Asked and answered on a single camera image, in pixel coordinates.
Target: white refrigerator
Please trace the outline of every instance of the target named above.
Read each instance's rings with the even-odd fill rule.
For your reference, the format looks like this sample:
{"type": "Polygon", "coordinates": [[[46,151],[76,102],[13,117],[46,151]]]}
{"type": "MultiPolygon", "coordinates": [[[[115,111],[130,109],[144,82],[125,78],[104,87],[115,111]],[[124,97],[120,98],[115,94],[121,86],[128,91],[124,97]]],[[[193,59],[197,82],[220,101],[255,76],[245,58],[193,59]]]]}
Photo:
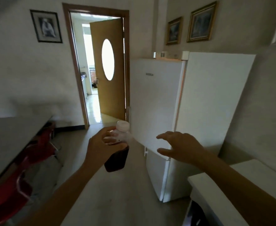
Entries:
{"type": "Polygon", "coordinates": [[[190,52],[188,60],[133,59],[130,63],[130,123],[148,149],[146,166],[160,201],[189,196],[196,167],[160,155],[170,145],[156,136],[189,133],[219,153],[255,55],[190,52]]]}

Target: white bottle cap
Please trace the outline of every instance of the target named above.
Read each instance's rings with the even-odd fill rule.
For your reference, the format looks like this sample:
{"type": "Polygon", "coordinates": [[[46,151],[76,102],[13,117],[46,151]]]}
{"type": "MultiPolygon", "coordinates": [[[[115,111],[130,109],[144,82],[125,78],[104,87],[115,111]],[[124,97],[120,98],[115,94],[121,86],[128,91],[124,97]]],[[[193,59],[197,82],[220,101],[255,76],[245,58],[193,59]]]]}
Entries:
{"type": "Polygon", "coordinates": [[[128,132],[129,131],[129,122],[117,121],[116,129],[121,132],[128,132]]]}

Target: gold picture frame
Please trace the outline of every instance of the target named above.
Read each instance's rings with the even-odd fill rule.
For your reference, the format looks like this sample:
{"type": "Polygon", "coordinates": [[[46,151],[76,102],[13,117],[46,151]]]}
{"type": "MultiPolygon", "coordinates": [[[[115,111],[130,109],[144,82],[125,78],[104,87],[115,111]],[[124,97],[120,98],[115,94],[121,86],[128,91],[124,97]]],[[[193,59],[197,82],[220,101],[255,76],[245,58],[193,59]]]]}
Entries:
{"type": "Polygon", "coordinates": [[[215,1],[191,12],[187,43],[210,40],[217,7],[215,1]]]}
{"type": "Polygon", "coordinates": [[[181,41],[183,17],[174,19],[167,24],[166,45],[179,44],[181,41]]]}

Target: bottle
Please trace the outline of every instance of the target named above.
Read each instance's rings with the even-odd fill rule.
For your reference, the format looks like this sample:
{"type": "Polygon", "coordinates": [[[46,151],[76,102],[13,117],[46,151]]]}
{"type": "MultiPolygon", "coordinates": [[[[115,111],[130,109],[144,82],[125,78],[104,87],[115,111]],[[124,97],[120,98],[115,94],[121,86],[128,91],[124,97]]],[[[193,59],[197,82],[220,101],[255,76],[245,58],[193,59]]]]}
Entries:
{"type": "MultiPolygon", "coordinates": [[[[118,121],[116,124],[116,129],[112,130],[111,132],[115,133],[116,135],[111,137],[116,139],[116,142],[112,145],[128,143],[132,137],[131,133],[129,132],[129,122],[126,121],[118,121]]],[[[129,147],[127,146],[125,149],[115,152],[111,155],[111,157],[104,164],[107,172],[114,172],[124,168],[128,150],[129,147]]]]}

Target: hand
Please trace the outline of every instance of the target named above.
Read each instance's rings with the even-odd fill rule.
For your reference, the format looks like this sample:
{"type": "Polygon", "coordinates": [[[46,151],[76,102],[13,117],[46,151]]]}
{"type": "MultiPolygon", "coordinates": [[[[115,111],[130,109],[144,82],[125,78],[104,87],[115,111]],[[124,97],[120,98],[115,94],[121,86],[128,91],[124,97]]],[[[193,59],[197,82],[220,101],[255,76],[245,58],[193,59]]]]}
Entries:
{"type": "Polygon", "coordinates": [[[115,126],[105,127],[90,138],[83,165],[96,164],[100,168],[112,154],[127,147],[126,143],[108,145],[116,142],[115,139],[109,138],[113,136],[110,131],[114,129],[116,129],[115,126]]]}
{"type": "Polygon", "coordinates": [[[192,135],[181,132],[166,132],[157,136],[157,139],[166,140],[171,150],[159,148],[157,151],[164,156],[175,160],[196,165],[206,153],[203,146],[192,135]]]}

